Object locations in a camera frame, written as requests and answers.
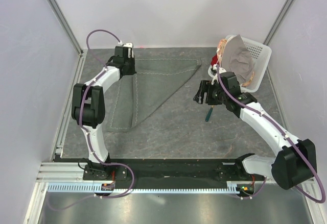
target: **metal frame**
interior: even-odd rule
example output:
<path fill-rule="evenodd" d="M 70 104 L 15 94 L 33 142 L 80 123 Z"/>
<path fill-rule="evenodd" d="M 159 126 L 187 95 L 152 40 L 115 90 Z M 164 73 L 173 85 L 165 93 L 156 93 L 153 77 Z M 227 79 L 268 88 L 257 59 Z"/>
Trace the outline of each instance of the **metal frame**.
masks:
<path fill-rule="evenodd" d="M 48 189 L 49 183 L 93 183 L 93 181 L 83 180 L 83 170 L 80 169 L 76 163 L 42 163 L 39 174 L 35 183 L 33 194 L 31 197 L 30 205 L 24 220 L 24 224 L 38 223 L 41 218 L 41 210 L 45 200 L 45 194 Z M 97 183 L 111 183 L 111 181 L 97 181 Z M 244 181 L 231 181 L 229 184 L 245 184 L 249 182 Z M 276 184 L 272 179 L 268 179 L 266 184 Z M 302 184 L 305 191 L 315 197 L 319 197 L 319 188 L 315 181 L 310 179 Z M 139 190 L 137 193 L 146 193 L 146 191 Z M 206 193 L 202 191 L 191 191 L 190 193 Z M 324 215 L 323 206 L 307 198 L 307 204 L 311 213 L 314 224 L 327 224 Z"/>
<path fill-rule="evenodd" d="M 39 222 L 47 188 L 48 183 L 35 183 L 23 224 L 37 224 Z"/>
<path fill-rule="evenodd" d="M 73 98 L 73 87 L 81 79 L 81 75 L 82 75 L 86 55 L 87 55 L 87 51 L 84 51 L 80 55 L 80 58 L 78 60 L 76 71 L 75 71 L 72 83 L 70 85 L 68 97 L 66 99 L 67 102 L 66 102 L 66 105 L 65 105 L 65 107 L 63 109 L 63 112 L 62 112 L 62 116 L 61 116 L 62 119 L 61 119 L 59 128 L 57 130 L 56 136 L 55 136 L 54 145 L 53 145 L 52 150 L 51 150 L 52 155 L 50 157 L 50 161 L 52 161 L 54 159 L 56 154 L 60 154 L 60 155 L 62 154 L 62 149 L 63 149 L 63 145 L 64 145 L 64 142 L 65 142 L 66 133 L 67 133 L 67 129 L 68 129 L 69 118 L 71 117 L 71 104 L 72 104 L 72 98 Z"/>
<path fill-rule="evenodd" d="M 60 21 L 62 27 L 67 32 L 68 37 L 70 38 L 73 46 L 75 47 L 76 51 L 80 54 L 80 58 L 78 61 L 78 65 L 76 68 L 76 72 L 74 74 L 74 78 L 72 81 L 72 85 L 70 87 L 69 95 L 67 98 L 67 103 L 65 105 L 65 108 L 63 110 L 63 116 L 62 121 L 60 123 L 60 127 L 57 131 L 56 137 L 55 137 L 55 144 L 53 146 L 53 154 L 50 160 L 54 158 L 56 154 L 62 153 L 62 148 L 68 128 L 68 122 L 70 118 L 70 105 L 72 102 L 72 90 L 73 85 L 80 80 L 85 58 L 86 58 L 86 52 L 83 52 L 82 48 L 80 47 L 78 41 L 76 40 L 67 20 L 65 19 L 62 11 L 60 10 L 58 3 L 56 0 L 48 0 L 50 6 L 52 7 L 54 13 L 56 14 L 58 20 Z M 284 3 L 280 13 L 278 14 L 273 26 L 271 27 L 265 41 L 263 44 L 268 45 L 273 38 L 274 34 L 278 30 L 278 27 L 281 25 L 283 19 L 285 18 L 286 14 L 288 13 L 292 3 L 294 0 L 286 0 Z M 269 70 L 267 70 L 270 82 L 271 77 L 269 74 Z M 273 87 L 273 84 L 271 82 L 273 92 L 277 101 L 278 109 L 281 113 L 282 120 L 283 120 L 283 126 L 286 128 L 286 122 L 283 116 L 283 110 L 280 106 L 278 95 L 276 93 L 276 90 Z M 30 200 L 30 204 L 26 213 L 26 217 L 24 220 L 24 224 L 28 223 L 38 223 L 41 209 L 43 206 L 43 202 L 45 199 L 46 190 L 48 189 L 48 184 L 53 182 L 71 182 L 71 183 L 85 183 L 90 181 L 84 181 L 83 179 L 83 170 L 80 169 L 76 163 L 42 163 L 39 174 L 36 179 L 35 187 L 33 190 L 33 194 Z M 230 182 L 230 183 L 247 183 L 247 182 Z M 273 180 L 268 180 L 266 184 L 276 184 Z M 305 191 L 311 193 L 315 197 L 319 197 L 319 189 L 317 184 L 314 183 L 313 180 L 306 181 L 302 184 Z M 323 206 L 314 203 L 313 201 L 307 199 L 308 207 L 312 216 L 312 219 L 315 224 L 327 224 L 326 216 L 323 210 Z"/>
<path fill-rule="evenodd" d="M 75 50 L 81 54 L 83 53 L 83 49 L 81 48 L 79 42 L 77 41 L 72 29 L 70 28 L 65 16 L 63 15 L 58 3 L 56 0 L 48 0 L 49 5 L 51 6 L 53 12 L 55 13 L 56 17 L 58 18 L 61 26 L 63 27 L 63 29 L 66 31 L 69 39 L 71 40 Z"/>
<path fill-rule="evenodd" d="M 294 0 L 286 0 L 281 11 L 279 12 L 275 22 L 273 23 L 265 41 L 263 44 L 269 45 L 271 39 L 274 37 L 275 33 L 277 32 L 279 26 L 281 25 L 283 19 L 285 18 L 286 14 L 288 13 L 289 9 L 291 8 Z"/>

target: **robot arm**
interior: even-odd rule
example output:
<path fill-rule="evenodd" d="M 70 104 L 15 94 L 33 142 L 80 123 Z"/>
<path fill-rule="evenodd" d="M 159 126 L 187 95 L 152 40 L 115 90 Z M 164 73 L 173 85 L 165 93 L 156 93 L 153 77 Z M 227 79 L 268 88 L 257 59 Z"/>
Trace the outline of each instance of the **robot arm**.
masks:
<path fill-rule="evenodd" d="M 127 43 L 123 46 L 116 46 L 114 56 L 109 59 L 106 65 L 94 79 L 74 86 L 72 102 L 72 117 L 79 125 L 80 108 L 84 91 L 91 82 L 95 81 L 86 96 L 90 103 L 84 105 L 82 124 L 88 129 L 93 150 L 97 152 L 97 156 L 102 162 L 110 160 L 102 133 L 102 122 L 105 117 L 104 93 L 122 76 L 136 73 L 133 44 Z M 87 141 L 88 134 L 84 131 L 83 133 Z M 88 159 L 93 163 L 98 163 L 88 144 L 87 146 Z"/>
<path fill-rule="evenodd" d="M 246 107 L 242 107 L 230 99 L 218 83 L 217 78 L 214 78 L 212 81 L 201 81 L 199 91 L 193 100 L 199 104 L 203 104 L 203 101 L 208 105 L 224 104 L 228 111 L 249 124 L 267 142 L 275 154 L 275 157 L 272 158 L 254 154 L 241 156 L 239 159 L 242 162 L 242 169 L 249 174 L 270 177 L 283 189 L 289 189 L 311 178 L 313 176 L 312 172 L 286 140 L 286 136 L 296 144 L 314 169 L 317 170 L 313 142 L 309 139 L 299 140 L 298 137 L 286 131 L 271 118 L 250 93 L 241 93 L 239 82 L 233 72 L 223 72 L 220 76 L 227 91 L 240 103 L 246 105 Z M 259 111 L 260 114 L 253 112 L 251 109 Z M 279 128 L 286 135 L 283 136 L 270 121 L 262 116 L 263 114 L 279 125 Z"/>

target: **white wall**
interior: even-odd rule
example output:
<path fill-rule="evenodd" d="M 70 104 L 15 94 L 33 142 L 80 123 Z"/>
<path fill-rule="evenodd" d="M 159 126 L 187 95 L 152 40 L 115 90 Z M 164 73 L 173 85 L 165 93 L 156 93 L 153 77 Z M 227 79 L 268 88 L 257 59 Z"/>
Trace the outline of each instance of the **white wall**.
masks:
<path fill-rule="evenodd" d="M 327 190 L 326 2 L 295 0 L 270 44 L 269 70 L 289 130 L 316 144 L 318 174 Z"/>
<path fill-rule="evenodd" d="M 107 29 L 143 47 L 216 46 L 228 34 L 263 42 L 285 0 L 57 0 L 80 45 Z M 93 48 L 114 47 L 104 33 Z"/>
<path fill-rule="evenodd" d="M 0 223 L 22 223 L 78 55 L 46 0 L 0 2 Z"/>

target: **gray table surface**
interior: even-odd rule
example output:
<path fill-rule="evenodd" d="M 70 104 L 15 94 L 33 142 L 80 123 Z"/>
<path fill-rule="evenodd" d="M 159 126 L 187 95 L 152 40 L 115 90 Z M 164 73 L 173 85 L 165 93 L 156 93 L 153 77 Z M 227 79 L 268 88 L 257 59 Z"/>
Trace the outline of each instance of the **gray table surface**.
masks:
<path fill-rule="evenodd" d="M 108 60 L 113 49 L 97 49 L 95 53 Z M 200 80 L 208 79 L 207 69 L 215 48 L 142 48 L 135 49 L 136 59 L 190 58 L 202 61 L 202 66 L 149 118 L 126 133 L 106 131 L 103 122 L 106 147 L 112 158 L 236 158 L 246 153 L 273 156 L 267 143 L 246 123 L 226 110 L 216 106 L 210 121 L 204 119 L 208 105 L 198 105 L 192 98 Z M 81 82 L 93 78 L 102 66 L 87 54 Z M 117 94 L 113 85 L 105 94 L 106 112 L 112 107 Z M 254 96 L 263 108 L 278 122 L 281 117 L 267 74 Z M 87 145 L 81 129 L 72 119 L 69 121 L 63 148 L 63 158 L 87 157 Z"/>
<path fill-rule="evenodd" d="M 47 193 L 54 208 L 63 208 L 90 193 Z M 101 200 L 90 198 L 54 212 L 43 205 L 40 224 L 312 224 L 307 203 L 295 190 L 267 184 L 253 200 L 223 194 L 150 194 Z"/>

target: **folded cloth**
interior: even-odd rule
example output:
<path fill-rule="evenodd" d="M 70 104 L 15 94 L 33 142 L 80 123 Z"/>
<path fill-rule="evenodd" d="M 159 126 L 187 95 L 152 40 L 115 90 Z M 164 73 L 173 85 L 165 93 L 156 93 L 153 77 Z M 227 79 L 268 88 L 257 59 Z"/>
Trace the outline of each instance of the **folded cloth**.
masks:
<path fill-rule="evenodd" d="M 227 42 L 222 55 L 221 67 L 226 71 L 234 72 L 240 84 L 251 80 L 254 71 L 253 60 L 240 35 Z"/>
<path fill-rule="evenodd" d="M 124 76 L 115 91 L 107 127 L 111 132 L 127 132 L 149 117 L 186 81 L 201 62 L 191 59 L 155 59 L 135 61 L 137 74 Z"/>

